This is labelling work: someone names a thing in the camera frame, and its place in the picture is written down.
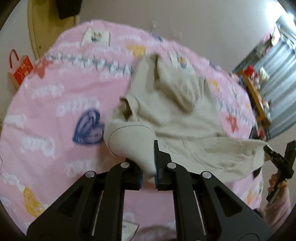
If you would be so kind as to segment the beige hooded sweatshirt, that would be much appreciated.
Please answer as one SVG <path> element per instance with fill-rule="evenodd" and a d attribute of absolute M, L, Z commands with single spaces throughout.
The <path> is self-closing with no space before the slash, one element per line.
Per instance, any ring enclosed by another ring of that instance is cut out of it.
<path fill-rule="evenodd" d="M 204 77 L 177 70 L 156 54 L 138 61 L 103 138 L 113 155 L 131 159 L 149 176 L 157 173 L 154 144 L 188 171 L 209 171 L 224 183 L 247 177 L 269 160 L 264 141 L 224 131 Z"/>

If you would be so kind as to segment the wooden table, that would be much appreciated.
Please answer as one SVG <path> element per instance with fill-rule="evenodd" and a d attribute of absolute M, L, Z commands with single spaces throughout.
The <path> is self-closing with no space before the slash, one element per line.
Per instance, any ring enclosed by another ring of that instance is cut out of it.
<path fill-rule="evenodd" d="M 250 94 L 250 98 L 254 102 L 254 107 L 257 111 L 256 120 L 258 123 L 261 123 L 264 128 L 269 128 L 271 126 L 271 121 L 268 119 L 266 112 L 264 111 L 262 98 L 255 89 L 254 85 L 250 82 L 249 77 L 244 73 L 243 70 L 238 71 L 237 75 L 242 76 L 246 84 L 246 88 Z"/>

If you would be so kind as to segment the pink patterned bed blanket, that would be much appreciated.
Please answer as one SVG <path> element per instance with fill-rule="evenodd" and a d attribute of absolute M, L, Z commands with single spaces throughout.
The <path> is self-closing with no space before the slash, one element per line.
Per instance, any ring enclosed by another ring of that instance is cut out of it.
<path fill-rule="evenodd" d="M 90 21 L 63 32 L 22 83 L 1 132 L 1 203 L 26 233 L 85 172 L 119 162 L 102 140 L 105 117 L 128 89 L 139 57 L 157 53 L 205 76 L 225 132 L 248 138 L 256 125 L 246 91 L 220 67 L 146 31 Z"/>

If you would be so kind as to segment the grey window curtain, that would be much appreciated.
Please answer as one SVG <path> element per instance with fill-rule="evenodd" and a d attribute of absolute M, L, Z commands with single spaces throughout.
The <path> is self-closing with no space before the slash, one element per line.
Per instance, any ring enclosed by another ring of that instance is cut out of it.
<path fill-rule="evenodd" d="M 252 65 L 263 68 L 269 79 L 260 84 L 259 93 L 270 102 L 267 139 L 271 140 L 295 125 L 295 20 L 281 16 L 275 24 L 280 37 L 276 44 L 272 37 L 261 40 L 234 69 L 235 73 Z"/>

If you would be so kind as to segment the red paper gift bag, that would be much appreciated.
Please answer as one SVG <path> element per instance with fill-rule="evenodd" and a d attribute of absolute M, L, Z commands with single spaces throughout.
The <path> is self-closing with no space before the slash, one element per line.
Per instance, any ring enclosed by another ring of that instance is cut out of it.
<path fill-rule="evenodd" d="M 24 79 L 34 70 L 33 64 L 28 55 L 18 56 L 15 49 L 9 55 L 10 71 L 8 77 L 16 90 L 18 90 Z"/>

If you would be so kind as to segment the wooden door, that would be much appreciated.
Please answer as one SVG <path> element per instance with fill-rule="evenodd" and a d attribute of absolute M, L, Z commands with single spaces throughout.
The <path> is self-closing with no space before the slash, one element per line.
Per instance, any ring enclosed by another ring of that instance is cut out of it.
<path fill-rule="evenodd" d="M 59 19 L 55 1 L 28 1 L 28 29 L 34 56 L 39 59 L 65 30 L 79 24 L 79 16 Z"/>

